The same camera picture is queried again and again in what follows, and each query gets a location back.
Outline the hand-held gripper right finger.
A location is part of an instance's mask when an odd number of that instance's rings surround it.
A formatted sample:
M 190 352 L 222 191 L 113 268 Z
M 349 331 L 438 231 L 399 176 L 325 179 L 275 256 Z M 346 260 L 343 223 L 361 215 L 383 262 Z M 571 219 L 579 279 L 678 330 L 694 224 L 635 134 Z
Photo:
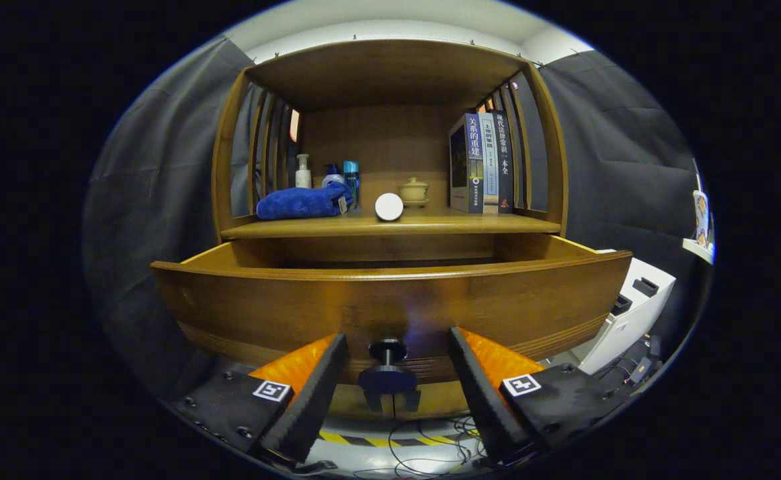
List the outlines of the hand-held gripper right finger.
M 543 369 L 457 326 L 448 330 L 448 355 L 488 459 L 497 467 L 572 443 L 632 391 L 607 385 L 569 363 Z

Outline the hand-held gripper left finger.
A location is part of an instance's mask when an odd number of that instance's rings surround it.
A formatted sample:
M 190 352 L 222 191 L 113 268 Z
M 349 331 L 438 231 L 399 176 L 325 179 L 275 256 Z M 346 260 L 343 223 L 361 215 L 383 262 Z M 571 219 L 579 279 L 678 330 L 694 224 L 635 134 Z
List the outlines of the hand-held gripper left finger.
M 252 373 L 222 361 L 171 408 L 241 455 L 305 467 L 349 359 L 346 337 L 338 333 Z

